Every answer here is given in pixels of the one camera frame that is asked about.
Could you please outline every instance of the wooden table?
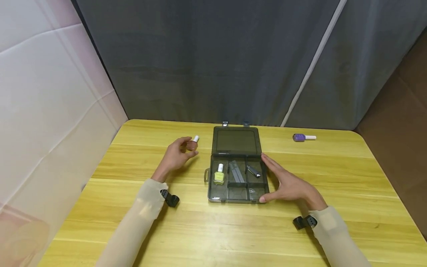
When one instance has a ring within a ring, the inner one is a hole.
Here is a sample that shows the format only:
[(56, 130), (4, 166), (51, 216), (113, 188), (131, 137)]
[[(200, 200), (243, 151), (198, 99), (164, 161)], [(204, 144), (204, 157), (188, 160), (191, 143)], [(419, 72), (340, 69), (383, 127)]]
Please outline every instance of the wooden table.
[[(301, 214), (295, 203), (208, 202), (203, 174), (210, 163), (214, 126), (126, 122), (39, 266), (93, 266), (166, 147), (188, 135), (200, 136), (200, 154), (169, 183), (180, 204), (162, 210), (135, 266), (327, 266), (314, 236), (292, 225)], [(427, 266), (425, 240), (358, 134), (258, 129), (263, 151), (318, 188), (373, 266)], [(292, 134), (297, 132), (317, 135), (318, 140), (296, 143)]]

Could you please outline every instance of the gray curtain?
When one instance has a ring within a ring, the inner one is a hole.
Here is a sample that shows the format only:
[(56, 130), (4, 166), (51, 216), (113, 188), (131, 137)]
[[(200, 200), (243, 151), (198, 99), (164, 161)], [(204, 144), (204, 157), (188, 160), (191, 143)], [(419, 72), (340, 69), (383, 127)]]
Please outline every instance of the gray curtain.
[(286, 126), (356, 128), (426, 26), (426, 0), (348, 0)]
[[(73, 0), (130, 119), (279, 126), (339, 0)], [(353, 129), (425, 0), (348, 0), (286, 126)]]
[(338, 0), (77, 0), (129, 119), (280, 125)]

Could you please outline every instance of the pink nail polish bottle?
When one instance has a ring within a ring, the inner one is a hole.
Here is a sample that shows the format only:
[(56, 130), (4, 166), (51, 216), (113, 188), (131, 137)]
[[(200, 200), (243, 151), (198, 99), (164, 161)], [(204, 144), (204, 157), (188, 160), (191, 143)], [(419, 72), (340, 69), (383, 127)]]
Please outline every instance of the pink nail polish bottle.
[(196, 135), (193, 140), (188, 141), (188, 143), (187, 143), (187, 150), (189, 150), (189, 151), (196, 150), (197, 147), (198, 147), (197, 141), (199, 141), (199, 136), (198, 135)]

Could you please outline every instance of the white wall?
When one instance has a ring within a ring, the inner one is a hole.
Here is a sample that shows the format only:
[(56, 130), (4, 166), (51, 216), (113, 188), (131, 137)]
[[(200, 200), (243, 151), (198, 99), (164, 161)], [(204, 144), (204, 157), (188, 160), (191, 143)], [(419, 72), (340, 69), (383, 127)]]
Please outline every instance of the white wall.
[(127, 120), (69, 0), (0, 1), (0, 263), (35, 266)]

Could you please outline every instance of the white pole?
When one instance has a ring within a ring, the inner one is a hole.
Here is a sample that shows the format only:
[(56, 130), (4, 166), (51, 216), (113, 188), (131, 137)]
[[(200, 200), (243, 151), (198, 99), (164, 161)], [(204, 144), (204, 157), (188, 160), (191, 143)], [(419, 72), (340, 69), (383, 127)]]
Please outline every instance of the white pole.
[(339, 15), (341, 14), (342, 9), (345, 6), (345, 3), (347, 3), (347, 0), (340, 0), (338, 5), (336, 6), (335, 12), (332, 15), (332, 18), (330, 19), (329, 25), (327, 26), (325, 33), (323, 34), (322, 39), (320, 40), (319, 46), (317, 47), (316, 53), (314, 54), (314, 57), (310, 63), (310, 66), (308, 67), (308, 70), (304, 76), (304, 79), (302, 79), (301, 85), (299, 86), (298, 91), (296, 92), (294, 98), (292, 99), (292, 102), (289, 106), (288, 112), (285, 115), (285, 118), (283, 118), (282, 124), (280, 127), (284, 127), (286, 122), (288, 121), (289, 116), (291, 115), (291, 112), (298, 101), (299, 95), (301, 94), (302, 90), (304, 89), (305, 84), (308, 81), (308, 78), (310, 78), (311, 73), (313, 72), (314, 67), (316, 66), (317, 61), (319, 60), (320, 54), (323, 51), (323, 48), (326, 45), (326, 42), (329, 39), (330, 33), (333, 30), (333, 27), (335, 26), (336, 21), (338, 20)]

